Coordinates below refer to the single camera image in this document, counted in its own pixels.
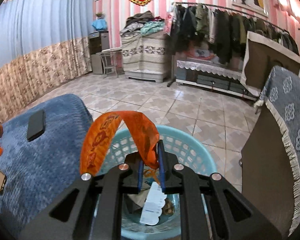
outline white paper slip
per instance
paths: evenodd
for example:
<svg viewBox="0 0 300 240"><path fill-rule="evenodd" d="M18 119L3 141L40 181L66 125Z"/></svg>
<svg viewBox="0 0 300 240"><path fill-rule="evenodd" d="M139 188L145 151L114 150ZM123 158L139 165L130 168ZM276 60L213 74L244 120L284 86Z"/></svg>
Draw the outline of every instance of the white paper slip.
<svg viewBox="0 0 300 240"><path fill-rule="evenodd" d="M146 202L142 208L140 223L154 226L159 222L159 217L162 214L162 208L165 205L165 195L158 183L151 184Z"/></svg>

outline blue curtain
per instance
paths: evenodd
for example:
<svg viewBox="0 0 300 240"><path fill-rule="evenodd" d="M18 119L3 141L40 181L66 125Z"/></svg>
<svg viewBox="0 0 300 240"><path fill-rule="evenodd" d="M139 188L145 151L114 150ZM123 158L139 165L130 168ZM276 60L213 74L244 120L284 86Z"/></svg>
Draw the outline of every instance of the blue curtain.
<svg viewBox="0 0 300 240"><path fill-rule="evenodd" d="M93 32L93 0L11 0L0 6L0 68L15 58Z"/></svg>

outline black phone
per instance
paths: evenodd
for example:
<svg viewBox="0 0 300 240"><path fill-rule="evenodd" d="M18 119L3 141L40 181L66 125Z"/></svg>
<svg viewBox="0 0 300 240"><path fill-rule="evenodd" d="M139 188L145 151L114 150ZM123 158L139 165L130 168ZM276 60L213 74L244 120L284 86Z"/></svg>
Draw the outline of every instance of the black phone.
<svg viewBox="0 0 300 240"><path fill-rule="evenodd" d="M27 140L29 142L40 137L45 131L45 112L40 110L29 118Z"/></svg>

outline orange paper strip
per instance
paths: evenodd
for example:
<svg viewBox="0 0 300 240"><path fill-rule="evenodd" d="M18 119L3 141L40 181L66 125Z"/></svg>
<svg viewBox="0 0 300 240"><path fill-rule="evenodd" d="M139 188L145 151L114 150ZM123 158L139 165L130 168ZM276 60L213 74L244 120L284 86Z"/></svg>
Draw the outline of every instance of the orange paper strip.
<svg viewBox="0 0 300 240"><path fill-rule="evenodd" d="M80 174L98 173L122 120L126 123L144 163L152 169L159 167L155 152L159 132L154 123L140 112L117 111L101 115L89 128L80 156Z"/></svg>

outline tiled floor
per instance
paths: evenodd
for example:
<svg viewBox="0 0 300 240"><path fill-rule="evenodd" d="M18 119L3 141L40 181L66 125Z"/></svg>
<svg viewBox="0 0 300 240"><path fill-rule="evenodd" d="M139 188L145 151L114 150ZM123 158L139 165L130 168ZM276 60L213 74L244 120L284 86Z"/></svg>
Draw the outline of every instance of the tiled floor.
<svg viewBox="0 0 300 240"><path fill-rule="evenodd" d="M252 102L175 83L167 88L166 82L127 80L124 75L103 79L89 74L53 90L29 107L66 93L81 97L93 119L107 111L140 111L155 124L193 135L210 151L218 172L241 190L240 151L258 119Z"/></svg>

